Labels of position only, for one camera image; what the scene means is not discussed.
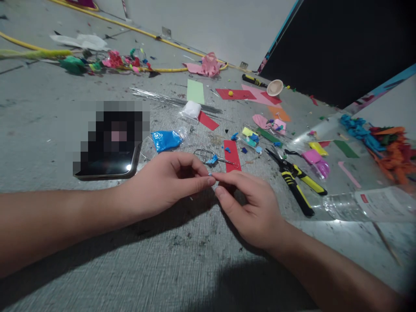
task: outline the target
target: wire cutter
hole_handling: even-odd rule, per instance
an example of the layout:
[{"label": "wire cutter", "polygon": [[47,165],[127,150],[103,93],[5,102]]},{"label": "wire cutter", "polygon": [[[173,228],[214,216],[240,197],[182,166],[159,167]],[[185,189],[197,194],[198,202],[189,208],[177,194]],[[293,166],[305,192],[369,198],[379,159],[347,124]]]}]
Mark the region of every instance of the wire cutter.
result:
[{"label": "wire cutter", "polygon": [[312,217],[315,212],[311,208],[311,205],[308,203],[305,195],[303,194],[301,188],[295,181],[295,177],[300,178],[305,182],[311,189],[317,192],[319,195],[327,195],[328,192],[312,180],[306,173],[304,173],[297,165],[293,165],[286,160],[284,160],[279,152],[276,151],[277,155],[270,150],[266,149],[267,154],[279,165],[279,171],[282,173],[283,179],[286,181],[286,184],[289,186],[289,189],[292,191],[295,196],[296,201],[298,202],[302,212],[307,217]]}]

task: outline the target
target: orange paper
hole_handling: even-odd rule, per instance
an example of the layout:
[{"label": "orange paper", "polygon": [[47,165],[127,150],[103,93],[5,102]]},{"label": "orange paper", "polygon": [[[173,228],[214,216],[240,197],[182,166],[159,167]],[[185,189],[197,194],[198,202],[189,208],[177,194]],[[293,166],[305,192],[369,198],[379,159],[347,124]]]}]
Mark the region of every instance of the orange paper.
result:
[{"label": "orange paper", "polygon": [[270,112],[273,115],[273,119],[280,119],[284,122],[290,122],[292,121],[288,114],[286,114],[285,110],[281,107],[273,107],[273,106],[267,106],[267,108],[270,110]]}]

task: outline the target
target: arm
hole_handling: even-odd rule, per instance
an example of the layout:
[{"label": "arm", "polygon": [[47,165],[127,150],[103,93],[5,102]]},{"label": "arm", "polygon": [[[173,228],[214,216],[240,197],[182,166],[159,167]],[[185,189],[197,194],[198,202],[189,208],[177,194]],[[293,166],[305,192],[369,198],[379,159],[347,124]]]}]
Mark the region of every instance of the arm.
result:
[{"label": "arm", "polygon": [[114,188],[1,194],[0,278],[77,242],[157,215],[214,183],[196,156],[175,152],[161,153]]},{"label": "arm", "polygon": [[224,187],[217,187],[224,212],[251,245],[284,265],[323,311],[395,311],[402,298],[378,278],[321,242],[286,223],[270,185],[244,172],[215,173],[220,182],[242,191],[241,206]]}]

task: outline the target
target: bottle label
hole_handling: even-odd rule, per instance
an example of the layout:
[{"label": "bottle label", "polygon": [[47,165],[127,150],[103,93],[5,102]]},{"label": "bottle label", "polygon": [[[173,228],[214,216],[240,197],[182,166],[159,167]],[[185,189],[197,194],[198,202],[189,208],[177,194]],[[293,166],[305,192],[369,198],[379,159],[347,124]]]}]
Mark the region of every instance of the bottle label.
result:
[{"label": "bottle label", "polygon": [[415,201],[401,189],[389,187],[359,191],[355,192],[355,199],[366,216],[373,221],[416,222]]}]

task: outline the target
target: hand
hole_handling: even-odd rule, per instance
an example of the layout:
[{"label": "hand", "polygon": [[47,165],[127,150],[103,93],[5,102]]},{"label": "hand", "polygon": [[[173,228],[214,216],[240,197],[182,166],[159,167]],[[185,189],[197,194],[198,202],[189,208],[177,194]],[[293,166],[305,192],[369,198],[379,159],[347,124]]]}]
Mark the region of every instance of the hand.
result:
[{"label": "hand", "polygon": [[129,181],[117,186],[116,197],[138,220],[170,208],[183,197],[215,184],[204,164],[193,154],[163,152]]},{"label": "hand", "polygon": [[276,195],[266,181],[245,172],[212,173],[219,182],[234,185],[246,195],[248,204],[241,206],[222,186],[215,189],[220,204],[249,244],[270,250],[286,235],[286,222],[279,211]]}]

